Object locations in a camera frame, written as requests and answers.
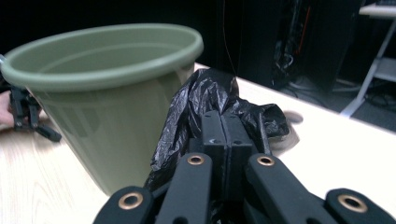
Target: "shelf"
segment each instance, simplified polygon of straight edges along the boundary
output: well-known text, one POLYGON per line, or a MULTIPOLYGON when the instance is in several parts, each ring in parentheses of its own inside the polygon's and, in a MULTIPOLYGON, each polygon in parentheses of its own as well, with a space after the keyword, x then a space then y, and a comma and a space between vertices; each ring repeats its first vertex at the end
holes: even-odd
POLYGON ((382 58, 375 72, 375 77, 396 82, 396 59, 382 58))
POLYGON ((361 7, 359 11, 361 15, 367 15, 371 17, 379 17, 381 19, 384 18, 396 18, 396 7, 385 7, 385 6, 377 6, 376 4, 371 4, 365 7, 361 7))

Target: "wire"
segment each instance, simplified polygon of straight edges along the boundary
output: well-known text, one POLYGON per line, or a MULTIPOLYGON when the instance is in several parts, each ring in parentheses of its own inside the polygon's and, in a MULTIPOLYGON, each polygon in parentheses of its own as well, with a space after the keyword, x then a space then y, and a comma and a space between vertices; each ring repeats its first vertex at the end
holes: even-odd
POLYGON ((316 101, 319 105, 325 107, 325 108, 330 108, 330 106, 328 104, 326 104, 324 101, 320 100, 318 97, 308 93, 308 92, 303 92, 303 91, 299 91, 299 90, 291 90, 290 87, 286 87, 285 90, 292 92, 297 99, 302 99, 300 95, 306 96, 310 99, 313 99, 314 101, 316 101))
POLYGON ((318 89, 316 89, 316 88, 309 88, 309 87, 301 86, 294 82, 289 82, 289 85, 298 91, 318 91, 318 89))
POLYGON ((290 59, 290 61, 288 62, 288 64, 285 64, 285 65, 283 66, 283 68, 286 69, 286 68, 290 67, 290 66, 293 64, 294 58, 293 58, 293 56, 292 56, 291 54, 285 54, 285 56, 288 56, 289 59, 290 59))
POLYGON ((291 92, 291 93, 294 95, 295 98, 297 98, 297 99, 299 98, 298 95, 297 95, 297 93, 296 93, 295 91, 293 91, 293 90, 291 90, 291 89, 289 89, 289 88, 285 88, 284 90, 285 90, 285 91, 288 91, 288 92, 291 92))
POLYGON ((349 87, 349 88, 337 88, 337 89, 332 89, 333 92, 355 92, 359 91, 361 89, 361 86, 357 87, 349 87))
POLYGON ((233 69, 233 73, 236 75, 235 68, 233 67, 233 60, 231 59, 230 51, 228 51, 227 39, 225 37, 225 1, 226 0, 223 0, 223 14, 222 14, 222 32, 223 32, 223 38, 224 38, 224 47, 225 47, 225 50, 227 51, 227 56, 228 56, 228 59, 230 60, 230 64, 231 64, 231 68, 233 69))
POLYGON ((371 95, 365 95, 364 99, 371 105, 395 111, 396 101, 395 100, 389 101, 389 99, 387 99, 387 96, 389 95, 386 95, 384 93, 380 93, 380 94, 376 93, 371 95), (376 100, 377 98, 380 98, 383 103, 380 103, 378 100, 376 100))
POLYGON ((302 34, 302 36, 301 36, 300 45, 299 45, 299 47, 298 47, 298 49, 297 49, 296 54, 300 54, 300 53, 301 53, 301 50, 302 50, 302 48, 303 48, 303 43, 304 43, 304 40, 305 40, 306 26, 307 26, 307 24, 308 24, 308 22, 309 22, 310 15, 311 15, 311 7, 309 7, 308 10, 307 10, 307 12, 306 12, 303 34, 302 34))

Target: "tabletop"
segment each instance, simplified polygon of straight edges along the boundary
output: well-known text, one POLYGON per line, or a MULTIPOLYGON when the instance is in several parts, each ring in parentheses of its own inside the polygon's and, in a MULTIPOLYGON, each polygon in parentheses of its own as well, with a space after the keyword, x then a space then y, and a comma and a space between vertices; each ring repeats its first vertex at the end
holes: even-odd
MULTIPOLYGON (((274 152, 310 192, 353 189, 396 217, 396 133, 237 81, 241 98, 303 118, 298 143, 274 152)), ((64 140, 0 129, 0 223, 91 223, 107 199, 64 140)))

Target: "cable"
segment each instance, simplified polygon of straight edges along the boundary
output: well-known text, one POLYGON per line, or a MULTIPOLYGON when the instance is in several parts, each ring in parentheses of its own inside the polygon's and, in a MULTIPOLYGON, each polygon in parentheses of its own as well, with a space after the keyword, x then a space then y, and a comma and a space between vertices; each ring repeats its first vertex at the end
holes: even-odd
POLYGON ((227 51, 227 56, 228 59, 230 60, 231 68, 233 69, 233 73, 236 75, 235 68, 233 67, 233 60, 231 59, 230 51, 228 51, 227 47, 227 39, 225 37, 225 1, 223 0, 223 14, 222 14, 222 32, 223 32, 223 38, 224 38, 224 47, 225 50, 227 51))
POLYGON ((371 94, 371 95, 365 95, 364 99, 371 105, 378 106, 378 107, 381 107, 381 108, 384 108, 384 109, 389 109, 391 111, 396 111, 396 101, 393 100, 393 101, 390 102, 389 99, 387 99, 387 96, 389 96, 389 95, 386 95, 384 93, 371 94), (382 99, 383 103, 379 103, 375 99, 375 98, 378 98, 378 97, 382 99))
POLYGON ((295 98, 297 98, 297 99, 299 98, 298 95, 297 95, 297 93, 296 93, 295 91, 293 91, 293 90, 291 90, 291 89, 289 89, 289 88, 285 88, 284 90, 285 90, 285 91, 288 91, 288 92, 291 92, 291 93, 294 95, 295 98))
POLYGON ((337 89, 332 89, 333 92, 354 92, 354 91, 359 91, 361 89, 361 86, 357 87, 349 87, 349 88, 337 88, 337 89))
POLYGON ((316 88, 309 88, 309 87, 301 86, 294 82, 289 82, 289 85, 298 91, 318 91, 318 89, 316 89, 316 88))
POLYGON ((283 68, 286 69, 286 68, 290 67, 290 66, 293 64, 294 58, 293 58, 293 56, 292 56, 291 54, 285 54, 284 56, 288 56, 289 59, 290 59, 290 61, 288 62, 288 64, 285 64, 285 65, 283 66, 283 68))
POLYGON ((296 96, 297 99, 302 99, 301 97, 299 97, 298 94, 304 95, 304 96, 306 96, 306 97, 308 97, 308 98, 313 99, 314 101, 316 101, 316 102, 317 102, 318 104, 320 104, 321 106, 323 106, 323 107, 325 107, 325 108, 330 108, 328 104, 326 104, 325 102, 323 102, 322 100, 320 100, 318 97, 316 97, 316 96, 314 96, 314 95, 312 95, 312 94, 310 94, 310 93, 303 92, 303 91, 298 91, 298 90, 297 90, 297 91, 294 91, 294 90, 289 89, 288 87, 286 87, 285 89, 288 90, 288 91, 291 91, 292 93, 294 93, 294 95, 296 96))

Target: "dark wall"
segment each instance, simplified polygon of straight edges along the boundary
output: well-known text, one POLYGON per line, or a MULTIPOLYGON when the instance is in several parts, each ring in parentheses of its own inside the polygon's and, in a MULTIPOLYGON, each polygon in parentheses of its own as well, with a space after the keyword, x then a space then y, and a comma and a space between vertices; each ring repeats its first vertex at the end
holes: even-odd
POLYGON ((49 35, 137 22, 190 26, 203 36, 200 63, 216 66, 218 3, 211 0, 0 1, 0 53, 49 35))
POLYGON ((300 63, 303 74, 330 91, 351 43, 361 0, 318 0, 312 7, 309 32, 300 63))
MULTIPOLYGON (((359 16, 354 39, 350 45, 339 77, 362 83, 390 27, 391 20, 359 16)), ((385 56, 396 58, 396 36, 388 44, 385 56)))
POLYGON ((282 1, 244 2, 238 76, 274 87, 274 54, 281 18, 282 1))

